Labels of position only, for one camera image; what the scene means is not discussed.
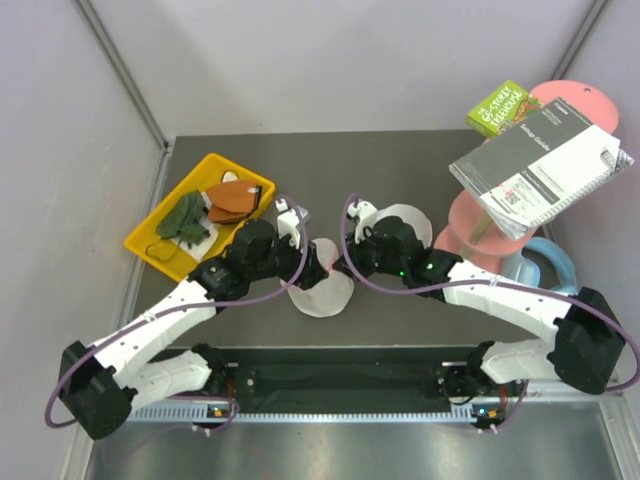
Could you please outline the pink-zippered round laundry bag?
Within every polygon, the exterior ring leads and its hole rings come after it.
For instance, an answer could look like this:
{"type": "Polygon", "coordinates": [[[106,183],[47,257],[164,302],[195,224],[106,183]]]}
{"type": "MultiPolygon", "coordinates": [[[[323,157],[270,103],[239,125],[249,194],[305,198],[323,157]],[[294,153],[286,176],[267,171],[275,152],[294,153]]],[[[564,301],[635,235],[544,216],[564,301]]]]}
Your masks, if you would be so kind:
{"type": "Polygon", "coordinates": [[[314,318],[333,317],[341,313],[351,300],[354,281],[333,269],[333,263],[338,259],[338,248],[332,240],[316,238],[313,244],[319,263],[328,277],[307,290],[291,286],[287,293],[293,305],[305,315],[314,318]]]}

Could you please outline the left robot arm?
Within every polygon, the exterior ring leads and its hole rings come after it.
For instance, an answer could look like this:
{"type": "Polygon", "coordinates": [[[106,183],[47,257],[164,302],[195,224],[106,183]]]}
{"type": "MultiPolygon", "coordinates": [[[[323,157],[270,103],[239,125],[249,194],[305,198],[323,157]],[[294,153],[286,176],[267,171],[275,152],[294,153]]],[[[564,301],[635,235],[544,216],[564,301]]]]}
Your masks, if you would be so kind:
{"type": "Polygon", "coordinates": [[[325,279],[303,213],[291,208],[276,222],[247,221],[222,254],[198,264],[166,297],[122,329],[62,353],[53,399],[60,400],[93,440],[118,430],[136,410],[183,391],[216,396],[227,374],[214,351],[199,347],[168,362],[157,354],[193,327],[229,307],[252,304],[250,286],[277,278],[286,287],[305,275],[325,279]]]}

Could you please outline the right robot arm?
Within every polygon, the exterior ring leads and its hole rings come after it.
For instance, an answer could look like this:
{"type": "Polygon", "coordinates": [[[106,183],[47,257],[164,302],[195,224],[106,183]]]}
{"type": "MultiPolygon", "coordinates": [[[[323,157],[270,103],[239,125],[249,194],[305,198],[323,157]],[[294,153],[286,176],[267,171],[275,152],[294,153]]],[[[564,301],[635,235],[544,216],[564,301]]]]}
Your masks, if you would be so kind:
{"type": "Polygon", "coordinates": [[[398,216],[347,213],[342,263],[363,283],[380,273],[399,278],[397,296],[465,307],[532,334],[516,343],[479,344],[467,361],[467,384],[487,396],[515,380],[559,380],[587,394],[616,391],[611,379],[629,341],[605,297],[583,287],[559,293],[495,275],[457,254],[427,248],[398,216]]]}

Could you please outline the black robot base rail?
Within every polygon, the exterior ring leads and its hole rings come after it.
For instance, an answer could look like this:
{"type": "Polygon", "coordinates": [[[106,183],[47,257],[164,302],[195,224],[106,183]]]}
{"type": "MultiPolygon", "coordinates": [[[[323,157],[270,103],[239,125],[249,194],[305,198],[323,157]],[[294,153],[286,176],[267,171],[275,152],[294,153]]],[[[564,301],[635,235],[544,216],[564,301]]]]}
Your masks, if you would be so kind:
{"type": "Polygon", "coordinates": [[[439,413],[522,390],[468,371],[469,347],[193,349],[214,367],[205,392],[231,396],[245,414],[439,413]]]}

